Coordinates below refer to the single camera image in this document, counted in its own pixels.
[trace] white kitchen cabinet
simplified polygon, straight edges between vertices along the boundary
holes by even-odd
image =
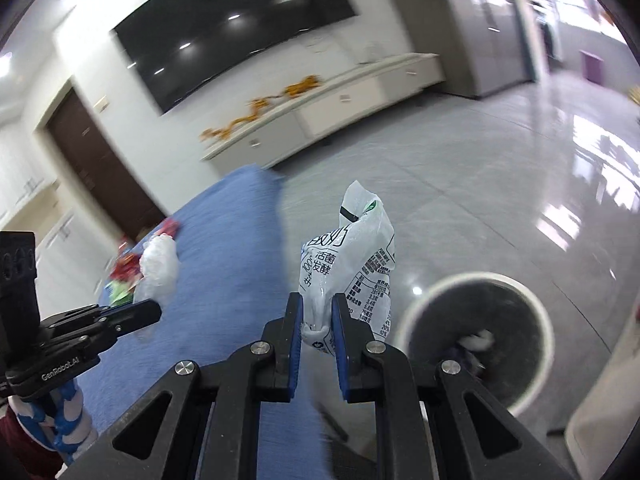
[[[444,76],[436,57],[428,57],[408,66],[383,72],[378,81],[389,102],[398,102],[407,96],[421,92],[434,81],[443,81]]]
[[[277,104],[227,139],[214,139],[202,160],[210,160],[220,175],[245,164],[269,168],[347,124],[443,80],[437,54],[412,52],[358,65]]]
[[[40,318],[94,304],[116,248],[97,242],[81,217],[65,215],[36,248]]]
[[[376,78],[345,85],[298,110],[300,121],[311,137],[322,137],[385,103],[385,94]]]
[[[20,126],[0,128],[0,224],[14,213],[44,181],[33,160],[29,140]]]
[[[305,134],[294,114],[282,115],[238,140],[213,158],[222,175],[245,164],[271,166],[306,144]]]

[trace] round trash bin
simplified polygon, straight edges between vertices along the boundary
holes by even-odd
[[[554,334],[540,300],[524,285],[492,272],[438,282],[401,319],[391,344],[409,358],[437,364],[463,336],[489,330],[494,344],[476,354],[484,386],[517,416],[549,374]]]

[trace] blue cloth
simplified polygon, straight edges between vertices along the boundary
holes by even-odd
[[[180,222],[180,274],[172,302],[144,337],[121,337],[99,365],[78,377],[98,431],[178,361],[222,361],[260,339],[264,324],[283,315],[289,291],[280,188],[274,173],[246,166],[173,215]],[[330,478],[319,417],[303,378],[292,403],[262,404],[259,479]]]

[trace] plastic bag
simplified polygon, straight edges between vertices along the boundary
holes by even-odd
[[[346,294],[351,317],[368,322],[374,337],[384,340],[391,327],[389,273],[395,253],[394,228],[382,201],[356,180],[342,199],[340,227],[302,247],[303,341],[335,354],[331,302],[338,292]]]
[[[140,257],[143,278],[138,283],[133,301],[155,300],[167,306],[175,292],[180,262],[175,240],[168,234],[151,238]]]

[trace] cabinet drawer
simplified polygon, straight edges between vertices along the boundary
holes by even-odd
[[[298,114],[312,137],[320,137],[367,115],[385,103],[385,95],[375,77],[347,85],[316,102],[302,107]]]
[[[233,143],[211,160],[222,176],[245,164],[270,166],[307,143],[295,114],[285,114]]]
[[[396,102],[418,93],[434,83],[443,81],[437,57],[421,59],[411,65],[378,76],[388,101]]]
[[[115,244],[96,239],[82,217],[65,214],[36,248],[40,318],[95,303],[116,252]]]

